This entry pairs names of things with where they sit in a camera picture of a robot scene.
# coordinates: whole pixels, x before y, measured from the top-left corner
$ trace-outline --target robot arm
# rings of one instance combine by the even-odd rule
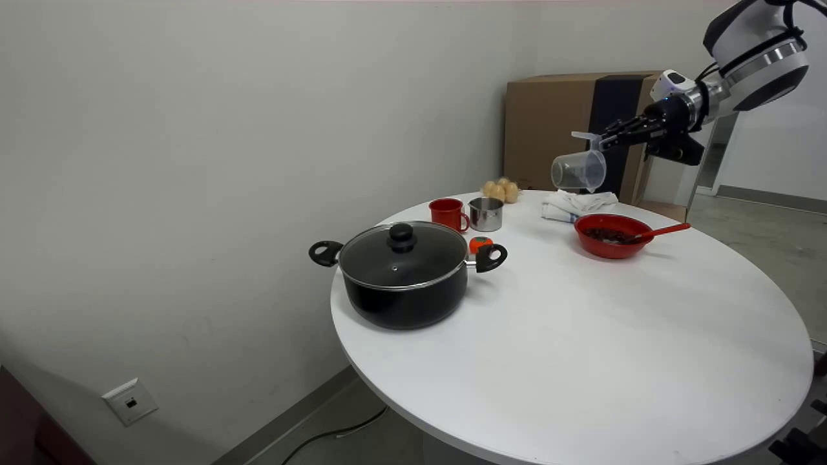
[[[610,125],[602,147],[646,141],[648,154],[698,166],[704,147],[691,136],[718,116],[722,101],[753,112],[805,81],[806,41],[794,24],[805,3],[827,16],[827,0],[739,0],[707,32],[704,46],[716,59],[695,81],[667,69],[651,90],[654,104],[630,121]]]

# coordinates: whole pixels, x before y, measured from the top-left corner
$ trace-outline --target red handle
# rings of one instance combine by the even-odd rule
[[[460,212],[460,232],[466,232],[468,228],[470,228],[470,216]]]
[[[651,234],[669,234],[669,232],[691,229],[691,228],[692,228],[691,223],[681,223],[681,225],[651,229]]]

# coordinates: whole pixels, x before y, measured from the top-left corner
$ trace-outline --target black pot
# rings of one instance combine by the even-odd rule
[[[386,329],[426,329],[449,318],[468,286],[466,238],[435,223],[373,228],[342,243],[316,243],[311,258],[342,265],[352,304]],[[504,245],[477,252],[486,273],[508,262]]]

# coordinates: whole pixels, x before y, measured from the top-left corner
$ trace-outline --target gray floor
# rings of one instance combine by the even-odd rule
[[[813,335],[827,342],[827,214],[791,207],[772,207],[747,200],[698,196],[691,223],[738,249],[761,268],[766,268],[801,309]],[[324,409],[297,424],[279,441],[267,446],[253,465],[281,465],[289,449],[312,435],[356,424],[380,411],[384,404],[362,386],[342,391]],[[791,426],[813,431],[820,417],[801,409]],[[305,446],[289,465],[483,465],[429,435],[413,429],[407,418],[389,411],[374,424],[316,441]],[[778,465],[763,446],[726,460],[723,465]]]
[[[757,264],[827,347],[827,212],[698,194],[691,223]]]

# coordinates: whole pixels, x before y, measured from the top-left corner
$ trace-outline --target wall outlet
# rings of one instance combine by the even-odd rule
[[[111,413],[124,424],[132,426],[139,418],[157,411],[157,404],[150,397],[150,391],[134,378],[104,396],[104,404]]]

